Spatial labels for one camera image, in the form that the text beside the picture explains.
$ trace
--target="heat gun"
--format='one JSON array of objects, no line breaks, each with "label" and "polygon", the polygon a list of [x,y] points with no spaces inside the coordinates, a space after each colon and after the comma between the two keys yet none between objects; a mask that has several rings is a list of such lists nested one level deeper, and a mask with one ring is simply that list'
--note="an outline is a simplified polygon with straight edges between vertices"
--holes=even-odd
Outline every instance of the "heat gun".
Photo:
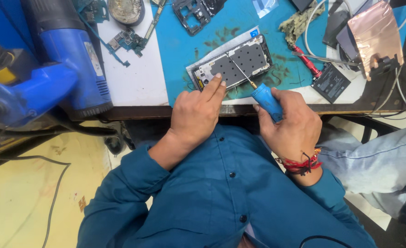
[{"label": "heat gun", "polygon": [[0,122],[20,127],[66,99],[77,117],[113,105],[107,81],[71,0],[21,0],[31,33],[52,61],[16,85],[0,82]]}]

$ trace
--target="metal spudger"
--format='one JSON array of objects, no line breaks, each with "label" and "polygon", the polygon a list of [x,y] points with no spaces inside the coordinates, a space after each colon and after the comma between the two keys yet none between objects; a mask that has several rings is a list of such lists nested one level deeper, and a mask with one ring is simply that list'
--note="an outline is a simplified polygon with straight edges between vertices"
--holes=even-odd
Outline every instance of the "metal spudger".
[{"label": "metal spudger", "polygon": [[298,52],[292,52],[292,54],[296,55],[296,56],[305,56],[305,57],[318,59],[318,60],[322,60],[322,61],[327,61],[327,62],[335,62],[335,63],[344,64],[344,65],[359,66],[358,63],[354,63],[354,62],[346,62],[346,61],[337,60],[337,59],[329,59],[329,58],[318,57],[318,56],[313,56],[313,55],[308,55],[308,54],[302,54],[302,53],[298,53]]},{"label": "metal spudger", "polygon": [[246,76],[246,74],[241,70],[241,68],[235,63],[235,61],[229,56],[229,54],[226,52],[226,55],[229,57],[229,59],[232,60],[233,64],[238,68],[238,70],[247,78],[247,80],[250,82],[250,85],[254,88],[254,90],[257,88],[254,82],[250,81],[250,78]]}]

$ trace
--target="red thread bracelet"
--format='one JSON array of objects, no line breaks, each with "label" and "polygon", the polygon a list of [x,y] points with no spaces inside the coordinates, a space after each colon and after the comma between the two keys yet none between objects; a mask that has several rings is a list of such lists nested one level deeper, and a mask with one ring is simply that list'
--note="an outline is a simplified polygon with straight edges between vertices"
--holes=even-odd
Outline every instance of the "red thread bracelet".
[{"label": "red thread bracelet", "polygon": [[302,153],[308,158],[303,163],[299,163],[289,159],[284,159],[283,161],[280,158],[276,158],[276,161],[281,163],[290,174],[305,176],[305,174],[308,174],[309,172],[311,173],[312,169],[317,169],[319,168],[319,166],[322,165],[322,162],[317,161],[317,155],[320,151],[320,148],[315,149],[315,154],[312,157],[309,157],[307,154]]}]

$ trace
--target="shirt button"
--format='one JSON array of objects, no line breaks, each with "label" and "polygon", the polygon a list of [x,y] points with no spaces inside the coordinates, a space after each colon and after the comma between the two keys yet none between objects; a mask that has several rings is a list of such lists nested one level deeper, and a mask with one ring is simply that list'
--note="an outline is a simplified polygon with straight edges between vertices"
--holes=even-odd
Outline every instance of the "shirt button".
[{"label": "shirt button", "polygon": [[239,221],[242,222],[242,223],[246,222],[246,221],[247,221],[247,216],[246,216],[246,215],[242,215],[242,216],[239,218]]}]

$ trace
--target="hand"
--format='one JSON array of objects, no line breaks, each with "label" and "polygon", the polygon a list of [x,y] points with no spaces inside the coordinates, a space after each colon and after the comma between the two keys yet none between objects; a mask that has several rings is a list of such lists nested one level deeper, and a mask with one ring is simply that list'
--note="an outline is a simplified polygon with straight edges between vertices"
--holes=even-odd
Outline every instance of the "hand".
[{"label": "hand", "polygon": [[314,155],[314,148],[321,133],[321,118],[311,110],[300,93],[272,88],[272,95],[280,101],[283,120],[273,124],[270,115],[259,105],[261,136],[270,149],[280,158],[304,162]]},{"label": "hand", "polygon": [[165,168],[172,169],[192,150],[212,134],[218,122],[226,82],[221,73],[210,81],[203,92],[184,91],[178,95],[173,108],[171,128],[148,153]]}]

